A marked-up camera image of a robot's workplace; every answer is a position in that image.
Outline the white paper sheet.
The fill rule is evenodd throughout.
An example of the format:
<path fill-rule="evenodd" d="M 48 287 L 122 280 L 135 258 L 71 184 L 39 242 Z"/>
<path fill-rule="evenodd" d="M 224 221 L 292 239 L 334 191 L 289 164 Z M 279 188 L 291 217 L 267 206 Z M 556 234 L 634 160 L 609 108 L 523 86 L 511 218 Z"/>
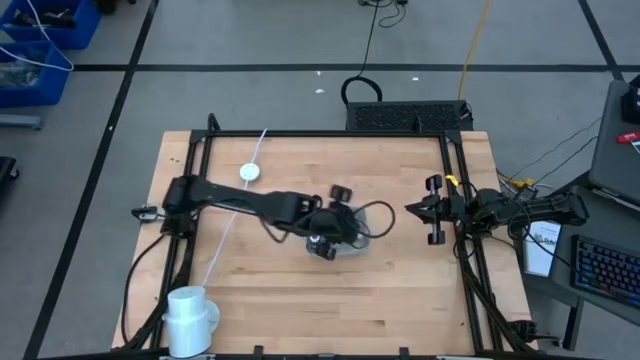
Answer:
<path fill-rule="evenodd" d="M 527 274 L 549 276 L 560 231 L 561 226 L 553 222 L 539 221 L 531 224 L 530 234 L 524 243 Z"/>

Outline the black backlit keyboard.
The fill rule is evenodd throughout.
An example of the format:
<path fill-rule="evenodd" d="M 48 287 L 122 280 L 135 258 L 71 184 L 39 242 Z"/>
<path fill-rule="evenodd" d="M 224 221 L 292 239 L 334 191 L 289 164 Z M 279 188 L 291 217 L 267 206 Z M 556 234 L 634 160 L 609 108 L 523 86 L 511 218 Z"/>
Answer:
<path fill-rule="evenodd" d="M 572 236 L 573 288 L 640 309 L 640 252 Z"/>

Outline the grey plastic bin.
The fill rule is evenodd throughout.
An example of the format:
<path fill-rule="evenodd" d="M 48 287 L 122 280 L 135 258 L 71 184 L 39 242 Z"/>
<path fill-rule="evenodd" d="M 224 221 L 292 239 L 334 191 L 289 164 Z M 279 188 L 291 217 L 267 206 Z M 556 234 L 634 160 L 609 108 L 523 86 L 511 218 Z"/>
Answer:
<path fill-rule="evenodd" d="M 338 248 L 338 254 L 336 255 L 335 259 L 337 259 L 338 257 L 360 255 L 369 248 L 369 245 L 371 243 L 371 238 L 369 237 L 370 229 L 367 224 L 365 212 L 363 210 L 357 211 L 355 208 L 352 208 L 352 209 L 354 210 L 356 222 L 358 225 L 358 240 L 353 244 L 353 246 L 341 244 Z M 308 237 L 309 236 L 306 236 L 304 240 L 305 240 L 306 250 L 308 253 L 310 253 L 308 251 Z"/>

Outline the black floor object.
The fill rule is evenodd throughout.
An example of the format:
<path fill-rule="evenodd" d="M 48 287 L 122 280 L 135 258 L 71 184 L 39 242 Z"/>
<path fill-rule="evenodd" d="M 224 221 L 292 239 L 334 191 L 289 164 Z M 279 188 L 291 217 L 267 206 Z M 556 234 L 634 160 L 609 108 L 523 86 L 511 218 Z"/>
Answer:
<path fill-rule="evenodd" d="M 20 176 L 15 158 L 0 156 L 0 198 L 8 191 L 11 183 Z"/>

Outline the black desk device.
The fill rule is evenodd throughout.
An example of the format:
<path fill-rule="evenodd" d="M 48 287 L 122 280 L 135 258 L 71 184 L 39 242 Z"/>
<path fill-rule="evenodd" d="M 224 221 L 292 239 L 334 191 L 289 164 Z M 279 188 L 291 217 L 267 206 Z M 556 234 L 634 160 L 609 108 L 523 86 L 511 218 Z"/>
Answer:
<path fill-rule="evenodd" d="M 628 91 L 621 97 L 622 119 L 640 125 L 640 74 L 629 82 Z"/>

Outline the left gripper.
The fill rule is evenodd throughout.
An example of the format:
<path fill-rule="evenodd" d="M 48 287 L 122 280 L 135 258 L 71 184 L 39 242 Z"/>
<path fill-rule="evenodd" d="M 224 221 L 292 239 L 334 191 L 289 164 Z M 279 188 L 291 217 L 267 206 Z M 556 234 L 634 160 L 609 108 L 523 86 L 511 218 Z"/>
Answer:
<path fill-rule="evenodd" d="M 333 185 L 330 190 L 329 205 L 312 214 L 309 222 L 310 236 L 319 235 L 321 240 L 315 246 L 308 243 L 308 251 L 311 254 L 332 261 L 336 258 L 341 244 L 353 246 L 358 240 L 355 213 L 348 206 L 351 196 L 350 189 Z"/>

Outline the grey metal bar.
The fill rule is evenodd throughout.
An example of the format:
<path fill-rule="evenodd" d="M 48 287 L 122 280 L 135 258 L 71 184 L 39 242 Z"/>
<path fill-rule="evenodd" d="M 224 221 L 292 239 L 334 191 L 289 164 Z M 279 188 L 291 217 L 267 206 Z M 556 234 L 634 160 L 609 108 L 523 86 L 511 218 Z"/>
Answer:
<path fill-rule="evenodd" d="M 28 128 L 40 130 L 43 128 L 43 120 L 39 116 L 0 114 L 0 128 Z"/>

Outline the black perforated computer case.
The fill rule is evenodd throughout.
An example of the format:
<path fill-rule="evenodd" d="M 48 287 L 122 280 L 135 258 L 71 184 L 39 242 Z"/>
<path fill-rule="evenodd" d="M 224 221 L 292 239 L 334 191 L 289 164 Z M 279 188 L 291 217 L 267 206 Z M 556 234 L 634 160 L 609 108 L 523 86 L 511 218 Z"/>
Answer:
<path fill-rule="evenodd" d="M 464 100 L 353 102 L 346 129 L 355 131 L 473 131 L 471 107 Z"/>

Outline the blue storage bin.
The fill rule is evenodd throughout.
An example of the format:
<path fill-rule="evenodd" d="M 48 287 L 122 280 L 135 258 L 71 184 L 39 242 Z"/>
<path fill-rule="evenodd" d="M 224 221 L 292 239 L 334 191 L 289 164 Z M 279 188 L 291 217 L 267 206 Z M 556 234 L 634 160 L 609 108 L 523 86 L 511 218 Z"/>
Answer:
<path fill-rule="evenodd" d="M 100 19 L 91 0 L 11 0 L 0 15 L 0 30 L 16 42 L 49 40 L 62 50 L 81 50 Z"/>
<path fill-rule="evenodd" d="M 49 41 L 0 43 L 0 108 L 57 104 L 73 69 Z"/>

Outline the black aluminium rig frame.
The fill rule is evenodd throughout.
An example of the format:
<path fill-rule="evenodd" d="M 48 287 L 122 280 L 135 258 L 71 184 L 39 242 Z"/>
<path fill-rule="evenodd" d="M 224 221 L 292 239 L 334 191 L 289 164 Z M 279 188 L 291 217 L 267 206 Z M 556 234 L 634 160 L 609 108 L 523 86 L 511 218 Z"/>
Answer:
<path fill-rule="evenodd" d="M 470 355 L 496 335 L 481 306 L 467 305 L 450 244 L 431 246 L 428 228 L 405 206 L 424 181 L 455 172 L 457 158 L 477 187 L 496 187 L 486 133 L 465 132 L 443 159 L 435 137 L 325 131 L 222 131 L 212 143 L 210 180 L 240 184 L 238 169 L 255 158 L 256 192 L 326 195 L 351 188 L 379 234 L 364 254 L 333 261 L 309 255 L 290 237 L 276 243 L 259 221 L 207 209 L 199 224 L 190 283 L 204 285 L 221 312 L 212 349 L 248 354 Z"/>

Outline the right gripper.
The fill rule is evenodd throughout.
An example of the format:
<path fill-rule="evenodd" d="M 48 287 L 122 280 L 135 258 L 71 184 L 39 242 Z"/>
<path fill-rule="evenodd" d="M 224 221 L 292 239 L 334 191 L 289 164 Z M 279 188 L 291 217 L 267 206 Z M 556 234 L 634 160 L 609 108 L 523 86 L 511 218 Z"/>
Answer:
<path fill-rule="evenodd" d="M 465 213 L 464 200 L 457 193 L 450 197 L 440 196 L 439 190 L 442 185 L 441 175 L 429 177 L 426 180 L 426 189 L 429 191 L 429 195 L 418 202 L 405 206 L 409 213 L 415 215 L 423 223 L 429 223 L 432 226 L 432 232 L 427 237 L 429 245 L 443 245 L 446 236 L 441 222 L 455 222 Z"/>

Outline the white cylindrical lamp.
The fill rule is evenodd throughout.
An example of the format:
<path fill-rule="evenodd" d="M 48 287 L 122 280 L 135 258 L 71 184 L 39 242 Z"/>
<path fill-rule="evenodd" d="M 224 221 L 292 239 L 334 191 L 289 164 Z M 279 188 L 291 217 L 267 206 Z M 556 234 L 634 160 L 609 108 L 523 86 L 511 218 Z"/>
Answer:
<path fill-rule="evenodd" d="M 168 334 L 169 354 L 190 358 L 206 352 L 220 322 L 220 311 L 208 300 L 202 286 L 185 286 L 167 295 L 168 309 L 162 316 Z"/>

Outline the dark grey desk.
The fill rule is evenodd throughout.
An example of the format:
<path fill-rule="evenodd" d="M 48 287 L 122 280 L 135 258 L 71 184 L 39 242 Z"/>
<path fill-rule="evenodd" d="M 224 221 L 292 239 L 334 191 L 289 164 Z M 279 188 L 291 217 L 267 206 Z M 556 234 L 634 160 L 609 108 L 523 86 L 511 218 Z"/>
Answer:
<path fill-rule="evenodd" d="M 629 90 L 630 85 L 622 80 L 609 84 L 589 180 L 640 206 L 640 147 L 617 142 L 621 135 L 640 132 L 640 124 L 623 120 L 622 97 Z"/>
<path fill-rule="evenodd" d="M 640 326 L 640 211 L 575 186 L 588 219 L 564 225 L 551 280 L 585 301 Z"/>

